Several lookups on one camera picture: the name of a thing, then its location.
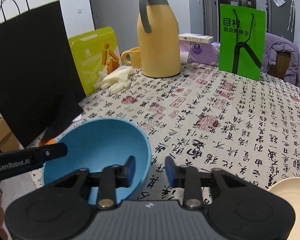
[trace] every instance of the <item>beige bowl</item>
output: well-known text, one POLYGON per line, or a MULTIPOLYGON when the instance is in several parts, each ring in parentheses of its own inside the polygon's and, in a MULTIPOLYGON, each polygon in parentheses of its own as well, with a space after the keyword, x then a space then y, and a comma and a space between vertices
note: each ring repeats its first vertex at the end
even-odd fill
POLYGON ((285 199, 296 213, 296 222, 288 240, 300 240, 300 177, 284 179, 268 189, 269 192, 285 199))

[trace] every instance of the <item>bowl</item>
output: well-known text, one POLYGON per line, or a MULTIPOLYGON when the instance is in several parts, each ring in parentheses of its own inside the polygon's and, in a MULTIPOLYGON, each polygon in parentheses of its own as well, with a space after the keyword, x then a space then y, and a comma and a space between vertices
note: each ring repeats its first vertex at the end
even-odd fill
MULTIPOLYGON (((68 147, 65 157, 48 161, 42 171, 42 184, 48 184, 80 168, 100 172, 104 167, 124 165, 130 155, 136 158, 131 187, 117 188, 117 203, 135 200, 145 186, 151 162, 150 143, 143 131, 131 122, 116 118, 99 118, 76 126, 58 142, 68 147)), ((89 204, 95 204, 98 188, 92 188, 89 204)))
POLYGON ((300 240, 300 177, 281 180, 268 189, 269 192, 288 201, 296 213, 296 221, 288 240, 300 240))

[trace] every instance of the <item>green paper bag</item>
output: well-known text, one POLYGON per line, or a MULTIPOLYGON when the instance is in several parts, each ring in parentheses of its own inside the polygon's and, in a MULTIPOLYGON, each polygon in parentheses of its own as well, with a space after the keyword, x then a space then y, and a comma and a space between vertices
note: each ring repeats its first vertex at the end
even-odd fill
POLYGON ((266 12, 220 4, 219 69, 259 80, 266 35, 266 12))
POLYGON ((104 27, 69 38, 75 67, 86 95, 96 90, 99 72, 110 74, 122 65, 114 30, 104 27))

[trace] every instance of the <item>floor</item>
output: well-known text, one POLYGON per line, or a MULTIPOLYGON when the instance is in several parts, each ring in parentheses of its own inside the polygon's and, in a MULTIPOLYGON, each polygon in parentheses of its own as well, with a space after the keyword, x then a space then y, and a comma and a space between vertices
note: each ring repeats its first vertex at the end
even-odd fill
POLYGON ((29 173, 3 180, 0 183, 0 188, 3 192, 2 207, 4 210, 6 210, 9 204, 17 198, 20 198, 23 195, 35 190, 34 183, 29 173))

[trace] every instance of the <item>table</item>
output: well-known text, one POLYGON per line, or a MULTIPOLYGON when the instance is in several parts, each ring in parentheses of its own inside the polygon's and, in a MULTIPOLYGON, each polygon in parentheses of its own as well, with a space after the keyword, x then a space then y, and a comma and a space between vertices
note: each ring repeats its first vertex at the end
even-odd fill
MULTIPOLYGON (((254 81, 198 63, 182 68, 178 76, 164 79, 138 71, 131 87, 118 94, 95 91, 81 102, 82 120, 67 131, 108 116, 145 131, 152 158, 139 199, 182 198, 182 189, 168 185, 166 156, 200 171, 223 168, 263 189, 300 176, 300 88, 268 74, 254 81)), ((41 187, 41 170, 32 176, 41 187)), ((202 190, 209 203, 208 189, 202 190)))

